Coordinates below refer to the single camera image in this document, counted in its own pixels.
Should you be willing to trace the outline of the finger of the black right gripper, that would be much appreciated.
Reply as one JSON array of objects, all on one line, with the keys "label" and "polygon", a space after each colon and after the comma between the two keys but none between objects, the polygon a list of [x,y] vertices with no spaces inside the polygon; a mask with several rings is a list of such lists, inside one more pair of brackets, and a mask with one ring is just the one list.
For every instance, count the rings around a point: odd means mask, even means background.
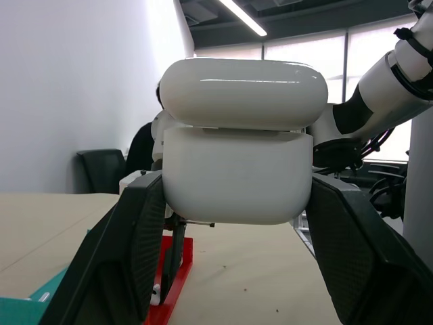
[{"label": "finger of the black right gripper", "polygon": [[165,228],[173,232],[171,245],[166,249],[160,284],[160,304],[166,296],[179,271],[183,256],[183,241],[185,237],[185,220],[180,216],[172,216],[165,221]]}]

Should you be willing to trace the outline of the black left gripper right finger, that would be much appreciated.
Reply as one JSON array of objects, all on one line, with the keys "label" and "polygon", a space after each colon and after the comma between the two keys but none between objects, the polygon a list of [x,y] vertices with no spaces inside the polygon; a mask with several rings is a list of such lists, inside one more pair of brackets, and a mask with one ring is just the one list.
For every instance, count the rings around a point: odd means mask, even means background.
[{"label": "black left gripper right finger", "polygon": [[366,193],[315,175],[306,216],[342,324],[432,323],[432,271]]}]

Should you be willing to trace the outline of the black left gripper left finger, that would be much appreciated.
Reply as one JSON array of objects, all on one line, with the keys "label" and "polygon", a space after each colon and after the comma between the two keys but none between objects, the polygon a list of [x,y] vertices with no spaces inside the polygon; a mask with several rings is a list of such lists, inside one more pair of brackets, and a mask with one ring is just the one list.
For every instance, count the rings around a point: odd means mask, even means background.
[{"label": "black left gripper left finger", "polygon": [[161,172],[130,183],[85,236],[40,324],[142,324],[150,307],[164,212]]}]

